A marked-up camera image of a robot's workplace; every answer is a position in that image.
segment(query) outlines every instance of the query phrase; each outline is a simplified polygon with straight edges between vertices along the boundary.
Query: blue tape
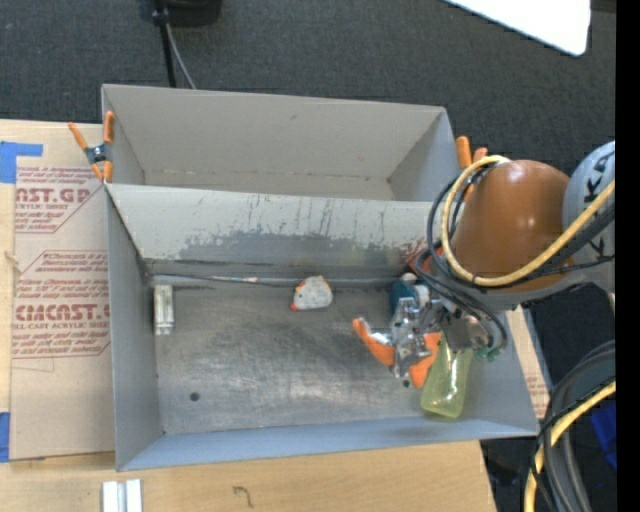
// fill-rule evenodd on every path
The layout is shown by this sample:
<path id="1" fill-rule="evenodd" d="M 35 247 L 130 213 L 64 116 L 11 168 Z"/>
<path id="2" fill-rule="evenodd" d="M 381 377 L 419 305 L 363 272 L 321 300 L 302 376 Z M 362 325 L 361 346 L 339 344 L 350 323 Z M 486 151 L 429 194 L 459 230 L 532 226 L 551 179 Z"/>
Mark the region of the blue tape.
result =
<path id="1" fill-rule="evenodd" d="M 0 183 L 15 183 L 19 156 L 42 156 L 42 144 L 0 141 Z"/>
<path id="2" fill-rule="evenodd" d="M 9 413 L 0 412 L 0 462 L 9 462 Z"/>

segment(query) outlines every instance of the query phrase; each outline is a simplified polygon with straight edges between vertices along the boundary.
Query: wooden table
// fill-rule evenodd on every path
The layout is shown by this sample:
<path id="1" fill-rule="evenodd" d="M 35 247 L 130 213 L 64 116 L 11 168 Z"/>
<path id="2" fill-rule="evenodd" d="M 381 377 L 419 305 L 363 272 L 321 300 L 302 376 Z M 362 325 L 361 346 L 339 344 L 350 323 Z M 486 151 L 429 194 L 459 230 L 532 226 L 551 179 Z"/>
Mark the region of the wooden table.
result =
<path id="1" fill-rule="evenodd" d="M 0 510 L 99 511 L 140 478 L 145 512 L 495 512 L 478 442 L 116 473 L 112 453 L 0 464 Z"/>

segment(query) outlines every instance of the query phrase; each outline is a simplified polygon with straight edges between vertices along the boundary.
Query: gray carpet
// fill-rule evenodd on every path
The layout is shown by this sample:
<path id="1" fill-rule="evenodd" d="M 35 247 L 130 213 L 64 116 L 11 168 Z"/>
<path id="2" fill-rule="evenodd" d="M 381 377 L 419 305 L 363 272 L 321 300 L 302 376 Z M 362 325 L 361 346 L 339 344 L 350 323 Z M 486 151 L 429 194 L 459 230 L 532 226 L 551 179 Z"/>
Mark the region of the gray carpet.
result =
<path id="1" fill-rule="evenodd" d="M 224 0 L 215 24 L 174 35 L 200 89 L 444 106 L 474 147 L 570 175 L 616 135 L 617 14 L 611 0 L 600 4 L 578 58 L 442 0 Z M 168 86 L 152 7 L 0 0 L 0 116 L 99 122 L 103 83 Z M 531 310 L 554 382 L 615 337 L 606 295 L 592 286 Z M 500 512 L 519 510 L 531 440 L 484 448 Z M 589 467 L 597 510 L 614 510 L 615 473 Z"/>

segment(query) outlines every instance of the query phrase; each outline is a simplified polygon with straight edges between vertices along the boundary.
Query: yellow cable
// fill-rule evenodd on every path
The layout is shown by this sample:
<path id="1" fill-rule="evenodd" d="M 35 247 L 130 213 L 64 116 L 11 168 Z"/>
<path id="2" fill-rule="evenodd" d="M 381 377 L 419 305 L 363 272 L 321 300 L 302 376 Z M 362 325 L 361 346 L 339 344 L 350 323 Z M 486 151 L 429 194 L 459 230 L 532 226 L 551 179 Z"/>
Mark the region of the yellow cable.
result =
<path id="1" fill-rule="evenodd" d="M 458 193 L 460 188 L 462 188 L 462 186 L 465 184 L 465 181 L 471 174 L 477 172 L 478 169 L 487 164 L 509 161 L 510 160 L 505 157 L 494 155 L 482 158 L 481 160 L 478 160 L 477 162 L 467 167 L 453 184 L 453 187 L 451 188 L 449 195 L 447 196 L 447 199 L 445 201 L 444 209 L 442 212 L 441 238 L 442 250 L 444 251 L 444 255 L 458 277 L 466 281 L 473 282 L 478 286 L 491 287 L 508 285 L 515 281 L 518 281 L 519 279 L 522 279 L 523 277 L 528 276 L 529 274 L 540 268 L 544 263 L 547 262 L 547 260 L 549 260 L 554 254 L 556 254 L 571 238 L 576 235 L 576 233 L 587 223 L 587 221 L 592 216 L 594 216 L 597 210 L 605 203 L 607 199 L 609 199 L 609 197 L 611 197 L 611 195 L 615 191 L 614 179 L 613 181 L 611 181 L 611 183 L 609 183 L 609 185 L 605 187 L 605 189 L 598 195 L 598 197 L 596 197 L 596 199 L 571 223 L 571 225 L 564 231 L 564 233 L 562 233 L 562 235 L 560 235 L 560 237 L 558 237 L 558 239 L 553 242 L 553 244 L 551 244 L 542 254 L 540 254 L 534 260 L 527 263 L 524 267 L 521 267 L 520 269 L 511 272 L 510 274 L 500 277 L 476 276 L 462 267 L 460 262 L 453 254 L 453 250 L 451 249 L 448 228 L 451 206 L 453 204 L 455 195 Z"/>
<path id="2" fill-rule="evenodd" d="M 556 423 L 551 430 L 551 446 L 554 446 L 560 436 L 567 430 L 580 416 L 582 416 L 585 412 L 591 409 L 593 406 L 600 403 L 602 400 L 607 398 L 616 392 L 616 381 L 614 380 L 612 383 L 608 384 L 600 391 L 595 393 L 591 398 L 586 400 L 584 403 L 580 404 L 574 410 L 568 412 L 564 416 L 560 418 L 558 423 Z M 540 473 L 542 468 L 544 467 L 544 446 L 538 448 L 535 455 L 535 465 L 536 471 Z M 533 471 L 529 471 L 529 475 L 527 476 L 527 483 L 524 490 L 524 508 L 523 512 L 535 512 L 535 497 L 536 490 L 538 488 L 535 477 L 533 476 Z"/>

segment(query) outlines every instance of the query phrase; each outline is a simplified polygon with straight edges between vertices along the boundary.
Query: blue object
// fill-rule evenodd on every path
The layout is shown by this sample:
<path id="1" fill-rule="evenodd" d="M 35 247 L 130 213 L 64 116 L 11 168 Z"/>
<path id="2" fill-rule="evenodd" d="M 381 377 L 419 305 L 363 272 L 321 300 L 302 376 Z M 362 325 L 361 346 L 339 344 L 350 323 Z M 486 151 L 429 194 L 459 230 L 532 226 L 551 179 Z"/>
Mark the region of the blue object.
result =
<path id="1" fill-rule="evenodd" d="M 0 462 L 9 462 L 9 413 L 0 412 Z"/>
<path id="2" fill-rule="evenodd" d="M 15 183 L 19 156 L 42 156 L 42 144 L 0 141 L 0 183 Z"/>
<path id="3" fill-rule="evenodd" d="M 616 404 L 601 407 L 591 414 L 591 425 L 600 442 L 604 456 L 618 470 L 618 450 L 616 447 Z"/>

